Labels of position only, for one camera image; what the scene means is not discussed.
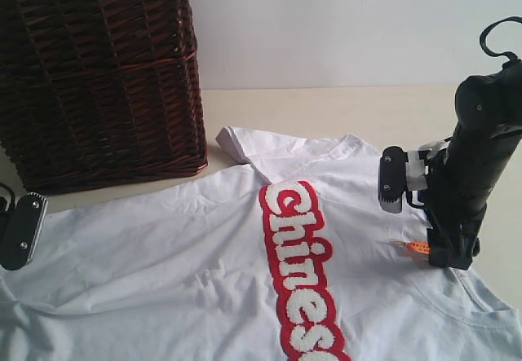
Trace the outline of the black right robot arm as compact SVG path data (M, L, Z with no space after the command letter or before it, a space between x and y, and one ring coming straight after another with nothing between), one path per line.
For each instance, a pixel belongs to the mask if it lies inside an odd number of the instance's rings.
M487 199L521 140L521 62L467 78L455 110L458 123L429 166L422 199L430 264L466 270L480 251Z

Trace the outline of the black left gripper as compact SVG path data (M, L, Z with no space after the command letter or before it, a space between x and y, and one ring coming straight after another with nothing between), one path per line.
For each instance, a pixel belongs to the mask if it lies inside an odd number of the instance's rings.
M9 222L15 212L16 195L13 189L5 183L0 183L0 186L9 196L9 198L1 196L1 222Z

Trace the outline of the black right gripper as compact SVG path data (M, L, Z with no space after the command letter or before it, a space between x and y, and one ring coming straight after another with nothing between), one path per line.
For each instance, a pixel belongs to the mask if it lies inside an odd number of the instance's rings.
M423 195L429 222L429 263L467 271L480 252L479 231L485 208L467 208L470 199L459 194L441 161L435 161L430 171Z

